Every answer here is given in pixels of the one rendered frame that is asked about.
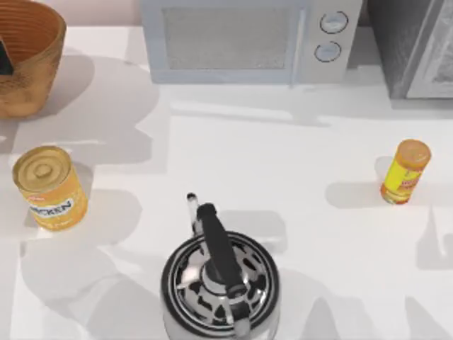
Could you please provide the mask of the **pale microwave oven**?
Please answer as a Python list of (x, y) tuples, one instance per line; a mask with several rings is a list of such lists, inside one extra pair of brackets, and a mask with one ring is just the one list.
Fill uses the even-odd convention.
[[(299, 12), (305, 10), (297, 84), (340, 81), (362, 0), (141, 0), (152, 80), (157, 84), (289, 84)], [(326, 34), (320, 20), (342, 11), (348, 25)], [(314, 51), (333, 41), (340, 57), (319, 62)]]

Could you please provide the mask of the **microwave knob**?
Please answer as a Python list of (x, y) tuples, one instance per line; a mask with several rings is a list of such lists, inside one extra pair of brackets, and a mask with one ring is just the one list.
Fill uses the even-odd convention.
[(348, 21), (348, 16), (342, 11), (326, 13), (320, 20), (320, 28), (326, 34), (337, 34), (347, 27)]
[(337, 60), (342, 53), (341, 46), (333, 41), (320, 44), (314, 51), (314, 56), (319, 62), (329, 63)]

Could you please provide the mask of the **yellow can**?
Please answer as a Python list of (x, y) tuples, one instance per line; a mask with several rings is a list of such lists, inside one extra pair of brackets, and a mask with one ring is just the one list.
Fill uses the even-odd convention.
[(13, 166), (13, 181), (35, 221), (46, 230), (73, 227), (86, 214), (88, 198), (71, 157), (60, 147), (45, 145), (27, 151)]

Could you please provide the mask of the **yellow and orange bottle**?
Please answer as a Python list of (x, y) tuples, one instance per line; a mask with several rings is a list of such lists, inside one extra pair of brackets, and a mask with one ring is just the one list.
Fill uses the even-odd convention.
[(382, 198), (390, 204), (406, 204), (430, 159), (430, 148), (424, 142), (415, 139), (400, 142), (380, 188)]

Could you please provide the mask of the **wooden basket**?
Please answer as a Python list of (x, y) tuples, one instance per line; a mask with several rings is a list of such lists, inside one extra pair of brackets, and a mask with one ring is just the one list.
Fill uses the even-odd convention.
[(0, 75), (0, 119), (24, 118), (46, 104), (66, 35), (63, 17), (33, 0), (0, 0), (0, 39), (14, 73)]

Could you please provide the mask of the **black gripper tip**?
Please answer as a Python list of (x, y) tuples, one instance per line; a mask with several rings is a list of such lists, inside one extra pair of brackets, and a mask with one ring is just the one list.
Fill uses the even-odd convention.
[(11, 59), (8, 55), (6, 46), (2, 39), (0, 39), (0, 75), (11, 76), (14, 73), (14, 68)]

